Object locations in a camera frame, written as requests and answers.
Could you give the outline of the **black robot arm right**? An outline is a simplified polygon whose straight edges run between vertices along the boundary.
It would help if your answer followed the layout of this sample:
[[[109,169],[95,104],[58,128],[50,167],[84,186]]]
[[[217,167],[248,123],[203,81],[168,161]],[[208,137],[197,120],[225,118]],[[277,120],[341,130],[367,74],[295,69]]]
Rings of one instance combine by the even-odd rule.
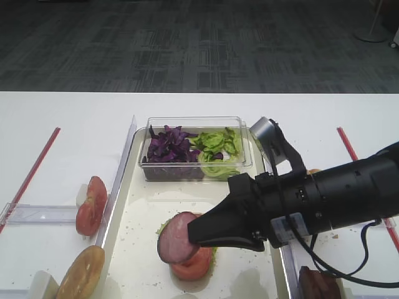
[[[314,235],[398,214],[398,145],[366,159],[315,174],[271,173],[228,179],[229,194],[188,224],[188,238],[202,247],[262,252],[300,235]]]

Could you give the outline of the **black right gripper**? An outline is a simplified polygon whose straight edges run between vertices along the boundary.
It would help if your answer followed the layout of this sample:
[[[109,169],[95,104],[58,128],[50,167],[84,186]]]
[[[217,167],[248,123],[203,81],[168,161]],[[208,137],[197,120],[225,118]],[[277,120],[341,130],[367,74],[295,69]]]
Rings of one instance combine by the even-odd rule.
[[[282,198],[269,173],[254,179],[243,173],[228,179],[229,195],[212,210],[188,224],[188,239],[201,247],[231,247],[255,252],[315,233],[315,185],[310,176],[279,178]]]

